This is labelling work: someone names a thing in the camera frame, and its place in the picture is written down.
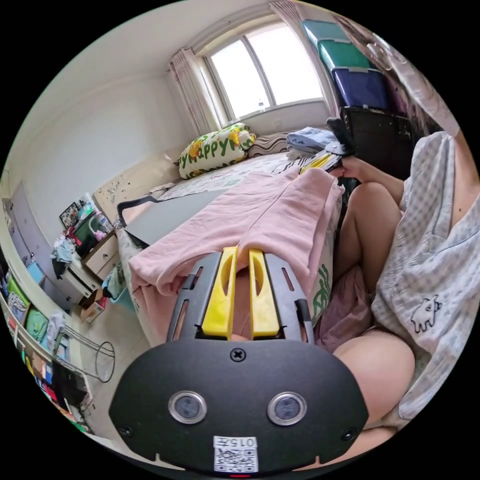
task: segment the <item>qr code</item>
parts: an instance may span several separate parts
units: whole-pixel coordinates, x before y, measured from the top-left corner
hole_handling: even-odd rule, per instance
[[[258,472],[257,449],[215,448],[215,471],[237,473]]]

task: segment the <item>floor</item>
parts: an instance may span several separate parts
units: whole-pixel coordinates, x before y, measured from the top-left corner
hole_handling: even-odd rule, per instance
[[[122,453],[137,460],[175,468],[160,460],[149,462],[132,452],[121,439],[108,415],[113,394],[123,372],[138,356],[150,348],[137,315],[121,305],[108,302],[105,311],[92,323],[84,322],[81,324],[80,333],[99,345],[102,342],[111,342],[115,350],[115,368],[111,379],[107,383],[102,383],[95,378],[88,377],[93,399],[84,416],[95,435],[112,441]],[[95,351],[82,346],[81,358],[83,368],[94,372]],[[108,368],[111,362],[107,361],[104,364]],[[98,367],[101,372],[105,365],[98,362]]]

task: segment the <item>white label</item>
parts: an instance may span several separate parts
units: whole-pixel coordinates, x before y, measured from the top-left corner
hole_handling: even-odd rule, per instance
[[[254,436],[214,436],[215,472],[251,474],[259,471],[257,438]]]

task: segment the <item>green plastic basket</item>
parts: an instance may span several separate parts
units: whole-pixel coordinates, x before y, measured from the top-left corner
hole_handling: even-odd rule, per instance
[[[337,68],[371,68],[368,58],[349,42],[335,40],[319,41],[318,53],[330,71]]]

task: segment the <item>gray checkered shirt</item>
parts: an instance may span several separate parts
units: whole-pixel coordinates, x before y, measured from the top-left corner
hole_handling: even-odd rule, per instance
[[[378,280],[375,320],[415,353],[409,390],[381,422],[403,427],[437,393],[457,362],[480,304],[480,197],[450,231],[455,142],[422,138],[405,181],[404,216]]]

